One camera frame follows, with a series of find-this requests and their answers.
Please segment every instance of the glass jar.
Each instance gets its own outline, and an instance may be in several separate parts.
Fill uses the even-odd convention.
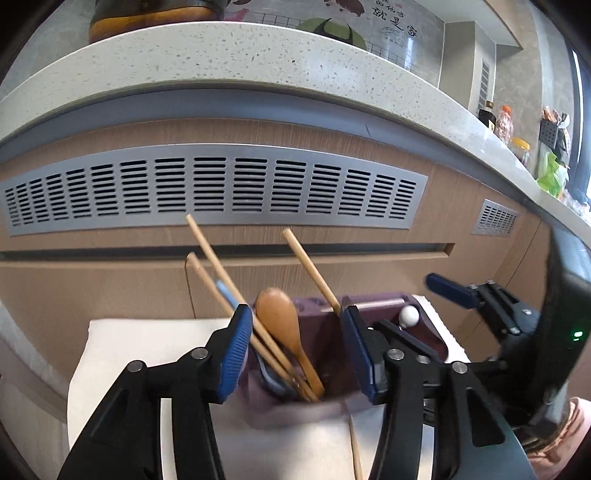
[[[513,137],[511,151],[523,163],[523,166],[527,167],[527,161],[530,159],[530,144],[520,138]]]

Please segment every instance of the wooden spoon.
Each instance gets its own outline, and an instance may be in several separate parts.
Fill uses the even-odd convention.
[[[297,310],[291,298],[279,288],[268,288],[256,298],[255,310],[269,333],[298,360],[316,396],[324,395],[324,386],[302,347]]]

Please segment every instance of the bottle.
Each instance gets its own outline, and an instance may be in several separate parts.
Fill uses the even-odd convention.
[[[509,146],[509,142],[513,136],[513,120],[511,119],[511,107],[509,105],[503,105],[501,107],[499,118],[496,119],[495,135],[505,145]]]
[[[483,124],[486,125],[487,128],[491,129],[493,132],[495,131],[496,125],[496,117],[495,114],[492,113],[492,109],[494,108],[494,106],[494,103],[492,103],[490,100],[487,100],[484,104],[484,107],[481,108],[478,112],[478,120],[480,120]]]
[[[520,138],[513,137],[511,151],[523,163],[523,166],[527,167],[527,162],[530,159],[530,144]]]

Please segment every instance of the wooden chopstick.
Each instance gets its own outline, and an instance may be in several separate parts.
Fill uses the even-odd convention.
[[[234,314],[234,309],[217,289],[215,282],[213,281],[209,273],[207,273],[205,268],[203,268],[201,262],[197,258],[197,255],[195,255],[194,252],[189,253],[187,255],[187,261],[191,264],[197,276],[201,278],[206,288],[211,292],[211,294],[215,297],[217,302],[222,306],[224,313],[229,317],[232,317],[232,315]],[[289,385],[293,385],[306,401],[310,401],[308,396],[306,396],[306,393],[301,389],[299,385],[296,384],[296,382],[294,382],[294,379],[285,371],[281,364],[275,359],[275,357],[270,353],[270,351],[267,350],[267,348],[261,343],[261,341],[255,336],[254,333],[251,335],[251,345],[256,350],[256,352],[264,358],[265,362],[267,362],[269,366],[275,372],[277,372],[277,374],[284,381],[286,381]]]
[[[203,235],[203,232],[193,219],[193,216],[189,213],[186,216],[186,219],[187,223],[189,224],[189,227],[191,227],[191,230],[193,231],[193,235],[195,235],[195,238],[197,239],[197,242],[201,247],[201,250],[203,250],[203,253],[211,263],[213,269],[216,271],[217,276],[220,278],[220,280],[224,282],[224,284],[228,287],[228,289],[230,290],[232,295],[234,295],[234,298],[236,298],[237,301],[239,301],[240,303],[246,303],[246,300],[244,299],[240,291],[236,288],[236,285],[234,285],[234,282],[230,278],[230,275],[228,275],[228,272],[226,272],[226,269],[223,267],[222,263],[219,261],[219,258],[213,251],[212,246],[209,244],[209,242],[205,238],[205,235]],[[254,312],[252,313],[252,326],[255,329],[258,336],[261,337],[263,343],[265,343],[265,345],[271,351],[271,353],[275,355],[277,360],[279,360],[279,363],[283,366],[283,368],[293,378],[295,378],[295,381],[306,392],[308,398],[310,398],[312,401],[319,401],[318,397],[314,394],[308,383],[296,371],[294,366],[285,356],[283,351],[279,348],[273,337],[269,334],[269,332],[267,332],[267,329],[257,318]]]
[[[304,250],[304,247],[301,246],[300,242],[294,235],[294,232],[292,232],[291,229],[286,228],[283,230],[282,234],[283,238],[287,240],[291,251],[298,258],[298,260],[300,260],[301,264],[304,266],[314,283],[322,292],[322,295],[324,295],[324,298],[326,298],[326,301],[333,308],[333,311],[338,315],[340,313],[339,301],[336,299],[335,294],[332,293],[332,290],[328,284],[324,281],[324,278],[322,278],[322,275],[320,275],[320,272],[306,253],[306,250]]]
[[[328,283],[322,278],[320,272],[314,265],[314,262],[304,250],[304,247],[301,246],[299,240],[294,235],[294,232],[291,231],[290,228],[286,228],[282,232],[283,237],[287,240],[291,251],[294,255],[300,260],[303,267],[306,269],[314,283],[318,286],[322,295],[326,301],[333,307],[333,311],[339,315],[340,314],[340,304],[337,300],[335,294],[330,289]],[[353,473],[355,474],[355,480],[363,480],[363,472],[361,470],[361,459],[359,457],[359,445],[357,443],[357,436],[355,435],[355,428],[353,427],[353,416],[350,414],[349,409],[347,408],[346,404],[343,403],[346,408],[346,411],[349,415],[348,423],[349,423],[349,435],[351,436],[351,454],[353,455]]]

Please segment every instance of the metal screw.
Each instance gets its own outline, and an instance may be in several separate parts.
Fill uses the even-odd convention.
[[[144,363],[141,360],[133,360],[127,364],[127,371],[134,374],[142,370],[143,367]]]
[[[465,363],[462,362],[453,362],[452,368],[454,372],[459,374],[465,374],[468,371],[468,367]]]
[[[199,348],[194,348],[191,351],[191,356],[195,359],[195,360],[203,360],[205,357],[207,357],[209,355],[209,352],[207,351],[206,348],[203,348],[202,346],[200,346]]]
[[[388,350],[388,358],[392,360],[402,360],[404,358],[404,352],[398,348],[391,348]]]

